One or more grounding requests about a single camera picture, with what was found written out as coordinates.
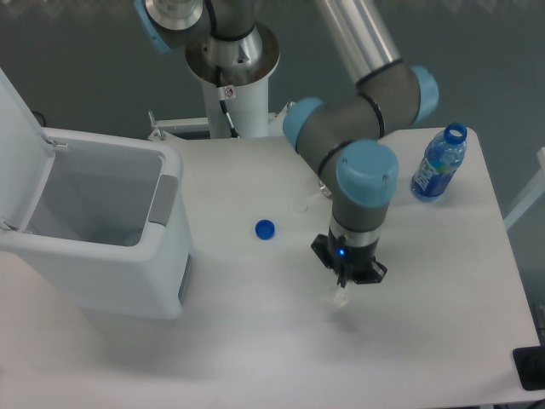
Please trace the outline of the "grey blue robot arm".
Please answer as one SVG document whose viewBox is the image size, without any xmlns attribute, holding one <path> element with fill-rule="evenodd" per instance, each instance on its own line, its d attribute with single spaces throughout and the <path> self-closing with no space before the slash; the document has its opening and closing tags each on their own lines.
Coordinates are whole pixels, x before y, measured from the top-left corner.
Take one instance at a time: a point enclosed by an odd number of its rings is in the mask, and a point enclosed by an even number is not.
<svg viewBox="0 0 545 409">
<path fill-rule="evenodd" d="M 329 231 L 316 237 L 313 251 L 338 285 L 375 284 L 387 271 L 375 252 L 399 171 L 381 139 L 428 116 L 438 85 L 427 69 L 404 63 L 373 2 L 319 1 L 317 8 L 356 94 L 336 107 L 318 98 L 288 105 L 282 131 L 332 194 Z M 279 45 L 255 9 L 252 1 L 135 3 L 156 49 L 184 48 L 203 86 L 213 138 L 268 132 L 268 99 L 248 89 L 267 84 Z"/>
</svg>

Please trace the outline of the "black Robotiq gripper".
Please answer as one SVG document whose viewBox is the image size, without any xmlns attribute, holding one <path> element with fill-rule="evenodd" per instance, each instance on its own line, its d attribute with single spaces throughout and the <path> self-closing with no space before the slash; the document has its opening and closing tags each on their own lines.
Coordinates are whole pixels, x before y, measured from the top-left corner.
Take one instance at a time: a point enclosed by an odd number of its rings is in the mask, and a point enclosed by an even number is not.
<svg viewBox="0 0 545 409">
<path fill-rule="evenodd" d="M 332 230 L 327 235 L 319 234 L 311 248 L 324 266 L 332 270 L 340 287 L 346 281 L 357 285 L 381 283 L 387 273 L 385 265 L 376 260 L 378 238 L 362 243 L 352 240 L 347 233 L 335 234 Z"/>
</svg>

